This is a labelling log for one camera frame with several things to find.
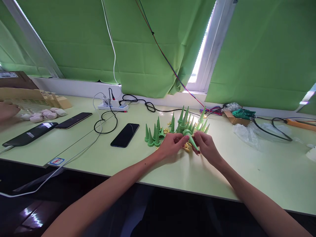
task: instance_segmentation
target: sticker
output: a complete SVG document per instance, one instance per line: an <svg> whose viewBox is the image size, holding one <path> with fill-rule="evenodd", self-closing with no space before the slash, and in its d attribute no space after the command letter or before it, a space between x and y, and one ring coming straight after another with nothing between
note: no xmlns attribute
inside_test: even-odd
<svg viewBox="0 0 316 237"><path fill-rule="evenodd" d="M18 77L14 72L0 72L0 78Z"/></svg>
<svg viewBox="0 0 316 237"><path fill-rule="evenodd" d="M65 160L65 159L62 159L62 158L55 158L55 159L53 159L53 160L50 162L50 164L52 164L52 165L60 165L61 163L64 162L64 160Z"/></svg>

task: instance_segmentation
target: person's hand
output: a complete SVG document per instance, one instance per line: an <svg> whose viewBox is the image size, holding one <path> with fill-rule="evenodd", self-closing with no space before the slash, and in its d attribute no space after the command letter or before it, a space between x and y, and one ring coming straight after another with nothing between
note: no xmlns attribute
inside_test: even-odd
<svg viewBox="0 0 316 237"><path fill-rule="evenodd" d="M15 104L7 104L5 102L0 102L0 122L12 118L19 111L19 107Z"/></svg>
<svg viewBox="0 0 316 237"><path fill-rule="evenodd" d="M195 148L193 148L195 154L198 155L202 153L202 155L208 160L208 162L215 167L222 163L223 158L219 154L213 142L213 138L210 135L207 135L200 131L196 131L194 133L194 141L196 145L200 147L200 151L197 151Z"/></svg>
<svg viewBox="0 0 316 237"><path fill-rule="evenodd" d="M161 158L175 155L189 141L189 136L183 136L182 133L167 133L165 139L156 151Z"/></svg>

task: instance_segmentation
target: green curtain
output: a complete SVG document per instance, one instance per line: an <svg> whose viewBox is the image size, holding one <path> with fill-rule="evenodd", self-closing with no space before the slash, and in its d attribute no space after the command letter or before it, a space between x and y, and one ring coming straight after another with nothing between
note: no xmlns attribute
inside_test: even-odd
<svg viewBox="0 0 316 237"><path fill-rule="evenodd" d="M316 93L310 98L308 104L300 109L299 113L316 115Z"/></svg>
<svg viewBox="0 0 316 237"><path fill-rule="evenodd" d="M114 53L100 0L18 3L66 79L115 84Z"/></svg>
<svg viewBox="0 0 316 237"><path fill-rule="evenodd" d="M206 101L295 110L316 82L316 1L236 5Z"/></svg>
<svg viewBox="0 0 316 237"><path fill-rule="evenodd" d="M0 64L6 71L50 77L3 1L0 1Z"/></svg>
<svg viewBox="0 0 316 237"><path fill-rule="evenodd" d="M157 42L186 85L215 0L143 0ZM124 93L163 98L182 90L134 0L106 0Z"/></svg>
<svg viewBox="0 0 316 237"><path fill-rule="evenodd" d="M67 79L115 83L101 0L18 0ZM161 49L186 84L215 0L143 0ZM104 0L124 93L163 98L182 90L134 0Z"/></svg>

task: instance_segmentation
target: smartphone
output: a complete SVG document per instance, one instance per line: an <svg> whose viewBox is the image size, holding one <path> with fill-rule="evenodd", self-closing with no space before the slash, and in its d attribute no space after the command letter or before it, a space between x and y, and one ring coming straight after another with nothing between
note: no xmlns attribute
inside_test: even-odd
<svg viewBox="0 0 316 237"><path fill-rule="evenodd" d="M91 115L92 113L85 113L85 112L77 114L76 116L58 124L55 128L60 128L60 129L71 128L72 126L76 125L77 123L81 122L82 120L86 119L87 117Z"/></svg>
<svg viewBox="0 0 316 237"><path fill-rule="evenodd" d="M24 146L56 127L58 123L42 123L21 135L3 143L3 146Z"/></svg>
<svg viewBox="0 0 316 237"><path fill-rule="evenodd" d="M139 124L136 123L128 123L122 129L122 131L114 138L111 142L111 146L115 147L127 147L137 129L139 128Z"/></svg>

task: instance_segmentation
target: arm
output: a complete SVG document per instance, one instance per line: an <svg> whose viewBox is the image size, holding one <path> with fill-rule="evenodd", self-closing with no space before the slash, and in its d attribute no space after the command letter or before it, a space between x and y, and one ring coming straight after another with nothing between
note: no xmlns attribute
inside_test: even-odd
<svg viewBox="0 0 316 237"><path fill-rule="evenodd" d="M183 137L180 133L167 134L157 151L113 175L70 205L42 236L80 236L99 215L109 209L146 172L166 157L176 154L188 140L188 136Z"/></svg>
<svg viewBox="0 0 316 237"><path fill-rule="evenodd" d="M12 118L19 111L19 107L15 104L7 104L5 102L0 102L0 122Z"/></svg>
<svg viewBox="0 0 316 237"><path fill-rule="evenodd" d="M202 155L231 184L236 195L269 236L311 236L278 204L243 179L219 154L211 136L195 133Z"/></svg>

